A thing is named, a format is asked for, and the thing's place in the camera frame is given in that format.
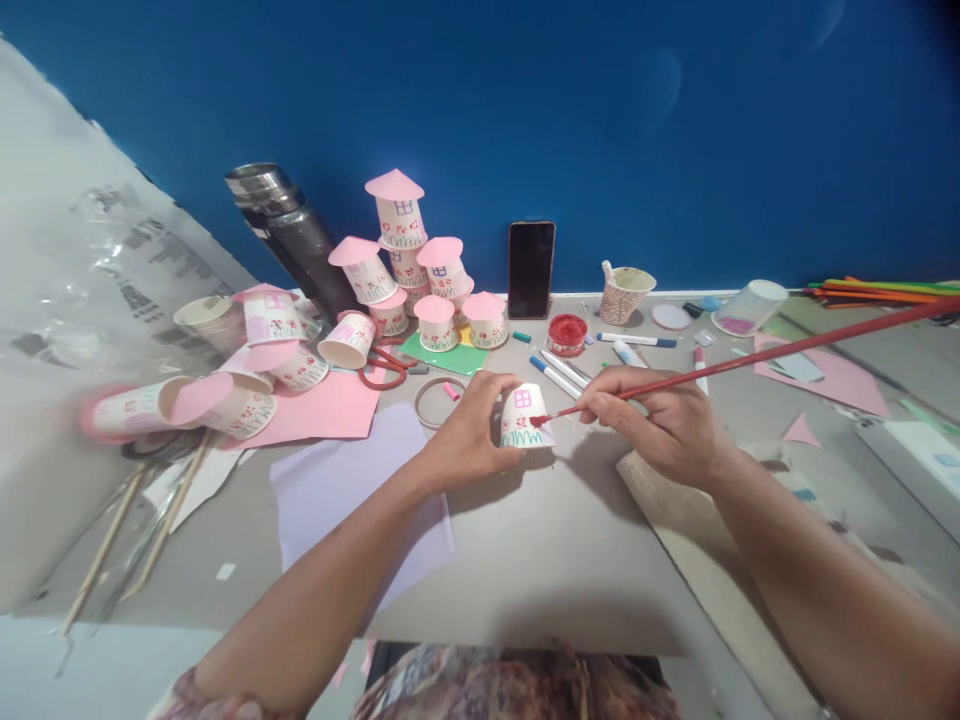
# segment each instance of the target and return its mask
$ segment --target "smartphone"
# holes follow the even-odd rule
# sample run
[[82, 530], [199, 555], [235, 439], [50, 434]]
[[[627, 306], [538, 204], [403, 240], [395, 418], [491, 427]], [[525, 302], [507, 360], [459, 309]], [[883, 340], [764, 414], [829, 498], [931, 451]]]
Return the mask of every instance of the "smartphone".
[[511, 319], [540, 320], [547, 316], [556, 240], [557, 226], [552, 222], [510, 225], [507, 314]]

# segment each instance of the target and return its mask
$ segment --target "thermos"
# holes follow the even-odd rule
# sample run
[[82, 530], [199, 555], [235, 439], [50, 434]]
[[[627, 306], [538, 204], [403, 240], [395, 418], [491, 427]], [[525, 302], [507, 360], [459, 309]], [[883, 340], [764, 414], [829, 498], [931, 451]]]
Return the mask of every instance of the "thermos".
[[225, 179], [250, 229], [331, 325], [342, 311], [359, 309], [343, 271], [327, 262], [336, 246], [330, 232], [279, 165], [241, 165]]

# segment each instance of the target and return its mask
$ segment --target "red paintbrush handle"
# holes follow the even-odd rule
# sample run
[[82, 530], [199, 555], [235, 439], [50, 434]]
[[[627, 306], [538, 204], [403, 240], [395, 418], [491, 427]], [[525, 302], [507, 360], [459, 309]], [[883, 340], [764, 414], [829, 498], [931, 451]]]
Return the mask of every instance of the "red paintbrush handle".
[[[711, 365], [703, 370], [695, 370], [694, 372], [687, 373], [686, 375], [677, 375], [676, 377], [660, 380], [655, 383], [650, 383], [649, 385], [641, 385], [640, 387], [626, 390], [617, 395], [617, 397], [619, 397], [621, 400], [629, 400], [637, 395], [645, 395], [646, 393], [656, 392], [657, 390], [666, 390], [667, 388], [674, 387], [675, 385], [682, 385], [683, 383], [691, 382], [702, 377], [719, 375], [720, 373], [727, 372], [728, 370], [736, 370], [739, 367], [755, 365], [756, 363], [764, 362], [765, 360], [775, 360], [778, 357], [793, 355], [794, 353], [803, 352], [804, 350], [812, 350], [813, 348], [820, 347], [821, 345], [829, 345], [830, 343], [839, 342], [840, 340], [848, 340], [849, 338], [857, 337], [858, 335], [866, 335], [867, 333], [877, 332], [878, 330], [886, 330], [887, 328], [896, 327], [897, 325], [904, 325], [916, 320], [926, 320], [927, 318], [936, 317], [937, 315], [947, 315], [948, 313], [953, 312], [960, 312], [960, 297], [950, 298], [949, 300], [941, 300], [935, 303], [928, 303], [926, 305], [920, 305], [918, 307], [911, 308], [910, 310], [904, 310], [903, 312], [874, 318], [873, 320], [857, 323], [856, 325], [851, 325], [850, 327], [831, 330], [830, 332], [823, 333], [822, 335], [814, 335], [813, 337], [808, 337], [805, 340], [798, 340], [797, 342], [778, 345], [777, 347], [770, 348], [769, 350], [761, 350], [753, 355], [747, 355], [746, 357], [742, 358], [734, 358], [733, 360], [722, 362], [719, 365]], [[574, 412], [577, 412], [577, 408], [567, 408], [566, 410], [557, 413], [556, 417], [560, 417], [561, 415], [569, 415]]]

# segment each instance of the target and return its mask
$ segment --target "person's right hand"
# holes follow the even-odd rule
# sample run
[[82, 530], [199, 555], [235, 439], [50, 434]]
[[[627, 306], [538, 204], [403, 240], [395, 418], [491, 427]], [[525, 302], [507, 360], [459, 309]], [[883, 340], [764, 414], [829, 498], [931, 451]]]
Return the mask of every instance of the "person's right hand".
[[587, 385], [577, 401], [580, 422], [614, 428], [640, 456], [664, 477], [711, 492], [728, 477], [740, 451], [717, 428], [710, 402], [695, 383], [684, 383], [636, 400], [646, 417], [627, 400], [615, 397], [624, 390], [665, 380], [678, 373], [620, 366], [609, 367]]

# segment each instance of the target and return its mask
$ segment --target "patterned clothing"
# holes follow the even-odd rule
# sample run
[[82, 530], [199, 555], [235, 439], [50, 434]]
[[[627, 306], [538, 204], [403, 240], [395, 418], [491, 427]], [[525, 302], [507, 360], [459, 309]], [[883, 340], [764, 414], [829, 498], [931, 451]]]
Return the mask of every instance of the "patterned clothing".
[[[619, 655], [420, 645], [357, 702], [353, 720], [679, 720], [673, 693]], [[253, 697], [209, 700], [186, 672], [148, 720], [292, 720]]]

